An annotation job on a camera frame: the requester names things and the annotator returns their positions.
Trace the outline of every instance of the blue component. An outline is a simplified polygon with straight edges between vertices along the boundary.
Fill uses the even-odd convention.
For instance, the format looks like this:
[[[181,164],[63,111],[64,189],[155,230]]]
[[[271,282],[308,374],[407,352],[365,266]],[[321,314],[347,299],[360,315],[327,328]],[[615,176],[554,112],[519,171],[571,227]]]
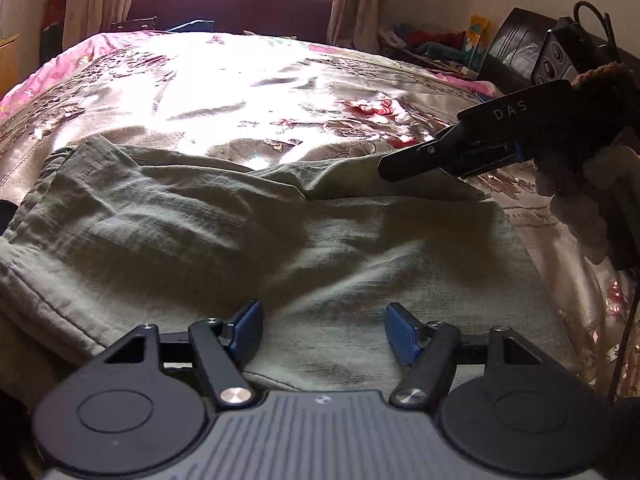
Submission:
[[[516,151],[518,162],[524,162],[524,156],[522,155],[522,146],[520,146],[520,143],[514,140],[513,149]]]
[[[165,32],[215,32],[214,23],[212,20],[193,20],[174,28],[168,28]]]
[[[391,303],[386,306],[386,338],[389,339],[389,344],[400,359],[402,366],[410,366],[417,361],[422,353],[422,348],[420,348],[417,338],[417,333],[421,325],[409,313],[403,316],[399,308],[404,310],[404,307],[397,303]],[[407,316],[413,318],[416,323],[412,324],[406,319]]]
[[[260,301],[255,301],[236,322],[233,338],[226,351],[239,368],[253,359],[260,348],[263,323]]]
[[[489,101],[493,101],[495,99],[495,97],[491,96],[491,95],[485,95],[481,92],[474,92],[474,95],[480,99],[483,103],[488,103]]]

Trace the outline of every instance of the white glove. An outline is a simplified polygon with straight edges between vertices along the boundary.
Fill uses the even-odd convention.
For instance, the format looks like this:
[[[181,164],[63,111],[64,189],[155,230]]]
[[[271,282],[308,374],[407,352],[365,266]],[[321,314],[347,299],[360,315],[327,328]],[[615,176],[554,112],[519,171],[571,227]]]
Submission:
[[[597,188],[615,193],[637,246],[640,242],[640,158],[636,152],[626,146],[607,146],[584,163],[583,171]],[[567,225],[584,255],[594,264],[601,263],[607,256],[609,240],[598,204],[581,192],[556,194],[555,184],[540,168],[536,189],[540,195],[553,196],[550,204],[553,215]]]

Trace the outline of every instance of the purple headboard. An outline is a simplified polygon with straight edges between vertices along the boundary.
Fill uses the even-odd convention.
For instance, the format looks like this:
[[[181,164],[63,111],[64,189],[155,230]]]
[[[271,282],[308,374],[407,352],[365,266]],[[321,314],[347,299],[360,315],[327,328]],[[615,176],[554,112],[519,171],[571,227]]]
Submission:
[[[193,20],[215,20],[216,30],[296,36],[326,42],[332,0],[133,0],[128,20],[157,16],[165,30]]]

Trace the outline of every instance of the floral bedspread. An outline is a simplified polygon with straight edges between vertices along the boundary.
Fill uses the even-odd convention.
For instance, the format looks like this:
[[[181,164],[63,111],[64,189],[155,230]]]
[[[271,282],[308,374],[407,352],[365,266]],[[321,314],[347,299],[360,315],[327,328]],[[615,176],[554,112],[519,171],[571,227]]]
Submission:
[[[101,34],[0,103],[0,198],[19,203],[54,150],[101,134],[252,169],[403,148],[498,95],[487,82],[317,44],[230,34]],[[605,390],[628,288],[590,266],[524,165],[473,180],[511,218],[562,316],[583,377]],[[634,332],[621,395],[638,392]]]

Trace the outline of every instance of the gloved hand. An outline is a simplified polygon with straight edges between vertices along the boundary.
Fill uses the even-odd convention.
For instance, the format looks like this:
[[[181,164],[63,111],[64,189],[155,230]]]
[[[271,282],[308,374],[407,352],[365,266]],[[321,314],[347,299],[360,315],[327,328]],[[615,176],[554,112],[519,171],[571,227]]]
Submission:
[[[638,246],[640,157],[626,146],[607,146],[584,163],[583,171],[595,187],[615,194]],[[536,190],[540,195],[553,197],[550,204],[553,215],[567,225],[584,255],[594,264],[601,263],[609,249],[607,224],[600,216],[598,203],[575,184],[561,159],[550,156],[538,161]]]

